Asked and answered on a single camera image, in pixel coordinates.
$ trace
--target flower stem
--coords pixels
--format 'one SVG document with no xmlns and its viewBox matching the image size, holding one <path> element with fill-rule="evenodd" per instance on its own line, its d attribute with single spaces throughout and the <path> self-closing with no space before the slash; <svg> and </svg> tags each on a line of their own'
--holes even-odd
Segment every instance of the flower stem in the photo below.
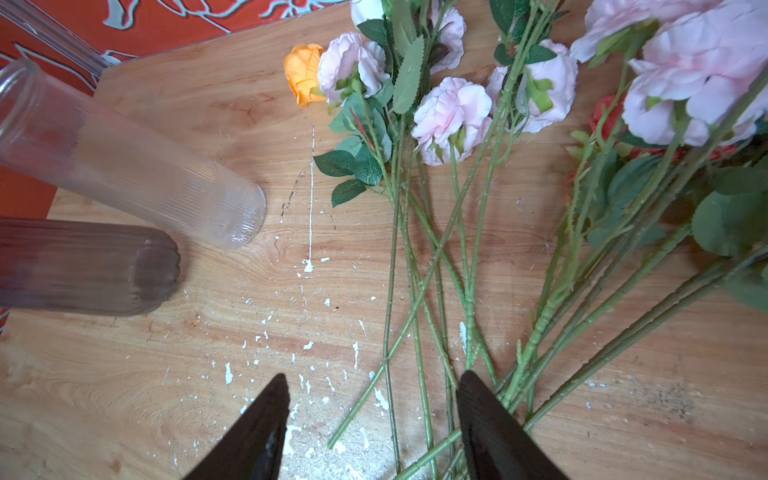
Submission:
<svg viewBox="0 0 768 480">
<path fill-rule="evenodd" d="M 659 302 L 654 308 L 635 323 L 626 328 L 615 339 L 606 344 L 597 355 L 584 364 L 566 383 L 563 384 L 552 396 L 539 407 L 536 413 L 525 423 L 526 430 L 530 430 L 542 416 L 557 405 L 566 395 L 573 392 L 587 378 L 594 375 L 599 369 L 608 364 L 612 359 L 622 354 L 626 349 L 644 338 L 668 319 L 681 310 L 687 308 L 702 296 L 712 292 L 718 285 L 728 281 L 740 271 L 749 267 L 756 259 L 768 253 L 768 246 L 748 253 L 741 260 L 735 262 L 731 268 L 723 270 L 723 265 L 728 259 L 715 260 L 702 273 L 691 277 L 680 285 L 677 290 Z"/>
</svg>

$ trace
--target serrated leaf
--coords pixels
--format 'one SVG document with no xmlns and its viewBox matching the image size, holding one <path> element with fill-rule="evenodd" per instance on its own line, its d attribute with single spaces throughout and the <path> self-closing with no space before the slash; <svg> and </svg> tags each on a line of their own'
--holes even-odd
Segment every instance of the serrated leaf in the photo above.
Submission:
<svg viewBox="0 0 768 480">
<path fill-rule="evenodd" d="M 392 0 L 392 36 L 395 50 L 401 57 L 405 57 L 411 42 L 416 38 L 411 3 L 408 0 Z"/>
<path fill-rule="evenodd" d="M 419 93 L 423 62 L 424 37 L 419 36 L 408 48 L 395 80 L 394 100 L 392 101 L 392 109 L 395 113 L 404 114 L 413 105 L 416 94 Z"/>
<path fill-rule="evenodd" d="M 637 135 L 632 134 L 630 131 L 625 131 L 623 134 L 619 135 L 618 140 L 639 148 L 667 148 L 667 145 L 649 144 Z"/>
<path fill-rule="evenodd" d="M 357 180 L 356 178 L 347 180 L 346 182 L 336 185 L 336 188 L 333 189 L 333 193 L 331 193 L 331 204 L 334 207 L 338 207 L 357 197 L 364 191 L 366 191 L 366 185 L 360 180 Z"/>
<path fill-rule="evenodd" d="M 512 22 L 528 13 L 531 8 L 530 0 L 488 0 L 488 3 L 491 15 L 504 35 L 509 33 Z"/>
<path fill-rule="evenodd" d="M 363 145 L 355 157 L 353 173 L 357 180 L 366 185 L 378 185 L 381 181 L 382 169 L 367 145 Z"/>
<path fill-rule="evenodd" d="M 355 158 L 348 151 L 333 150 L 316 155 L 315 165 L 329 177 L 348 177 L 354 173 Z"/>
<path fill-rule="evenodd" d="M 357 28 L 369 40 L 373 40 L 383 47 L 389 45 L 386 39 L 386 26 L 381 18 L 365 20 L 363 23 L 357 25 Z"/>
<path fill-rule="evenodd" d="M 627 162 L 616 172 L 607 192 L 611 207 L 623 208 L 634 200 L 648 183 L 658 164 L 658 156 L 637 158 Z"/>
<path fill-rule="evenodd" d="M 503 43 L 496 45 L 496 50 L 493 52 L 493 58 L 496 59 L 499 65 L 504 65 L 505 67 L 512 65 L 512 62 L 515 60 L 514 57 L 509 56 L 507 48 Z"/>
<path fill-rule="evenodd" d="M 723 195 L 761 192 L 768 190 L 768 170 L 744 167 L 719 168 L 712 183 L 715 191 Z"/>
<path fill-rule="evenodd" d="M 725 287 L 733 298 L 744 305 L 768 312 L 768 283 L 758 267 L 728 280 Z"/>
<path fill-rule="evenodd" d="M 530 65 L 539 63 L 541 61 L 551 60 L 557 56 L 558 54 L 554 53 L 549 48 L 542 47 L 541 45 L 532 45 L 531 50 L 528 51 L 528 58 L 525 59 L 525 64 Z"/>
<path fill-rule="evenodd" d="M 712 192 L 699 203 L 691 226 L 708 252 L 733 257 L 768 239 L 768 193 L 722 195 Z"/>
<path fill-rule="evenodd" d="M 334 150 L 346 151 L 355 157 L 360 152 L 360 148 L 362 148 L 362 140 L 360 140 L 360 137 L 354 136 L 342 140 L 340 144 L 336 145 Z"/>
</svg>

